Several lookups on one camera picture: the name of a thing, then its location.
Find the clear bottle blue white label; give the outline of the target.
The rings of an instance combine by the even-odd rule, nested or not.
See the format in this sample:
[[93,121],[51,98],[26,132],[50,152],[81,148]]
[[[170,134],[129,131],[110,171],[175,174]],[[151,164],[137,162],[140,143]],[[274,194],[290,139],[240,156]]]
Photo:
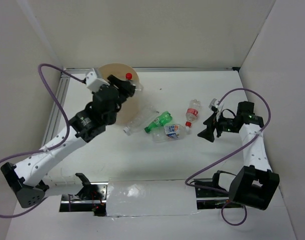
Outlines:
[[181,140],[184,139],[189,133],[190,128],[181,124],[160,126],[153,128],[151,131],[152,140],[155,143]]

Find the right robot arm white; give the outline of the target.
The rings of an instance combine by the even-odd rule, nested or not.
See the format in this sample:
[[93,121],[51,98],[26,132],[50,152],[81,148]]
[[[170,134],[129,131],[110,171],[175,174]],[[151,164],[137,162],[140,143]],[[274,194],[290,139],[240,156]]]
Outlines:
[[237,175],[220,177],[217,171],[212,177],[211,192],[222,196],[228,192],[231,202],[266,210],[280,183],[280,177],[272,171],[264,145],[264,120],[254,113],[254,103],[242,101],[232,118],[224,117],[223,106],[213,99],[209,105],[212,115],[203,122],[206,129],[198,137],[214,142],[223,132],[239,134],[243,149],[243,167]]

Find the clear bottle black label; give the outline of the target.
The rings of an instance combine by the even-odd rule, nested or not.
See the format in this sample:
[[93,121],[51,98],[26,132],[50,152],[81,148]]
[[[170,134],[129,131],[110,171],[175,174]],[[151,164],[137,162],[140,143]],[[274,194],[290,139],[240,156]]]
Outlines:
[[139,92],[143,91],[144,87],[140,84],[139,81],[134,81],[132,84],[135,86],[135,92],[136,93],[139,93]]

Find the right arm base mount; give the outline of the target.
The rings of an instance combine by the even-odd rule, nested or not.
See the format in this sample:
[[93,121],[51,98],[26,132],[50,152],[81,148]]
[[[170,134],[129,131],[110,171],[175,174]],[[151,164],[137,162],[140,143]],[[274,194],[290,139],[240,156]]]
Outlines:
[[212,178],[195,179],[192,181],[192,184],[195,186],[207,187],[195,187],[196,205],[198,210],[219,209],[227,202],[228,194],[224,193],[227,190],[219,185],[220,178],[222,180],[224,179],[221,175],[228,175],[228,177],[232,178],[236,176],[234,173],[218,170],[213,174]]

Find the clear bottle red label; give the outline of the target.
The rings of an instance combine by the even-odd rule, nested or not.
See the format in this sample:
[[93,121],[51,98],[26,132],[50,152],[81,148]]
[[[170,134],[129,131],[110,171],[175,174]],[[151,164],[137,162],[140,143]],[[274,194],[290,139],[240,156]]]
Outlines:
[[128,73],[125,75],[125,78],[126,78],[127,80],[132,80],[133,75],[132,75],[130,72],[128,72]]

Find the green plastic bottle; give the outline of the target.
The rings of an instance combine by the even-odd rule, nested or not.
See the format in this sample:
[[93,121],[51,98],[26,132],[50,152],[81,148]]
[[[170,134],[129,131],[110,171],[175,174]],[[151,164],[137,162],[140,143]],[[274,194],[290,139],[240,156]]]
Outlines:
[[152,129],[157,127],[163,127],[172,121],[173,117],[168,111],[163,112],[161,115],[156,117],[148,126],[144,128],[144,131],[149,134]]

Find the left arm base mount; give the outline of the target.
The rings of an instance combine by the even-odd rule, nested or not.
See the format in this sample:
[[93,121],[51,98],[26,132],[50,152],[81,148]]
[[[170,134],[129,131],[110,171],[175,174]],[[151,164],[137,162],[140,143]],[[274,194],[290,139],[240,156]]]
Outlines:
[[60,213],[92,212],[94,216],[107,215],[108,182],[90,182],[83,173],[75,174],[82,182],[81,190],[73,194],[63,194],[59,207]]

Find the small bottle red label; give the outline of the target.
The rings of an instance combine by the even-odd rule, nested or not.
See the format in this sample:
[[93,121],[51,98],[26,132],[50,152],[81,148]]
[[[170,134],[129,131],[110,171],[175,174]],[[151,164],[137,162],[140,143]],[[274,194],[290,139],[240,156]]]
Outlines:
[[186,117],[185,126],[186,127],[190,128],[192,126],[193,122],[195,122],[198,119],[200,109],[201,109],[201,102],[199,100],[193,99],[190,101],[186,114],[185,114],[185,117]]

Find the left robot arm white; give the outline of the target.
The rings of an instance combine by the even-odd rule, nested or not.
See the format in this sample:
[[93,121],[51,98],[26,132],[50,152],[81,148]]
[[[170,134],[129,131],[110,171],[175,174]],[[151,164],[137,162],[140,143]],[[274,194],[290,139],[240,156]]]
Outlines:
[[40,152],[16,163],[5,163],[0,170],[13,190],[20,206],[33,207],[48,196],[75,195],[87,199],[98,188],[83,173],[51,177],[49,171],[74,151],[82,148],[113,125],[122,104],[137,95],[142,86],[138,81],[120,80],[109,75],[100,79],[92,90],[92,101],[68,121],[56,137],[45,144]]

